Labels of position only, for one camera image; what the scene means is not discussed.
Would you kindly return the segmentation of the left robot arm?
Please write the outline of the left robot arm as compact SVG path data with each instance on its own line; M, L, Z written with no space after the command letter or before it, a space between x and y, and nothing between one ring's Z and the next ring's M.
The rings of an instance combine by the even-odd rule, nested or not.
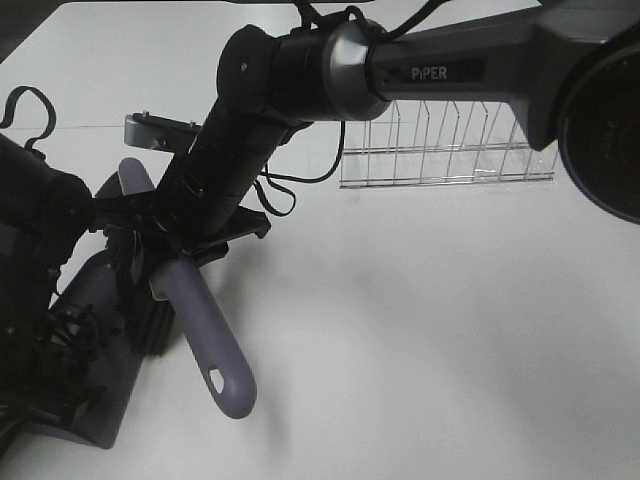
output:
M50 308L61 268L95 217L75 175L1 139L1 449L29 423L68 430L100 389L88 386L100 328L86 309Z

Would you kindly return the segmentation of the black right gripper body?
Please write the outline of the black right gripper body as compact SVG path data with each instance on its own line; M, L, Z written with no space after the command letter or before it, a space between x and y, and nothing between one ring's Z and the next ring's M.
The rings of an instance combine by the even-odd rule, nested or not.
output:
M262 239L271 228L264 213L240 206L216 233L191 236L161 224L154 192L96 197L94 204L92 227L107 238L107 252L114 266L129 267L146 254L164 261L180 253L197 266L204 266L226 256L230 241L250 235Z

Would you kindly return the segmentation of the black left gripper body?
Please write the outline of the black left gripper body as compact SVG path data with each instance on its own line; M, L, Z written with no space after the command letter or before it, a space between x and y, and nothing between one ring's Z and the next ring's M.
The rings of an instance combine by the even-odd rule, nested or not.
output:
M105 390L87 379L103 344L92 303L64 302L29 316L2 300L1 428L36 423L70 429Z

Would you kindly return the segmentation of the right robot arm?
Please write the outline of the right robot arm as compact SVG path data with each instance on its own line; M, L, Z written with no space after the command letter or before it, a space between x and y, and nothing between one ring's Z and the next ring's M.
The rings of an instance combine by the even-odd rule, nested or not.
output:
M136 115L134 142L173 153L150 192L100 198L95 229L128 227L170 250L205 253L246 234L241 201L274 151L320 121L369 121L396 100L508 105L529 146L556 144L577 188L604 211L639 219L639 5L542 1L417 31L350 6L308 2L274 37L254 25L226 43L217 98L201 126Z

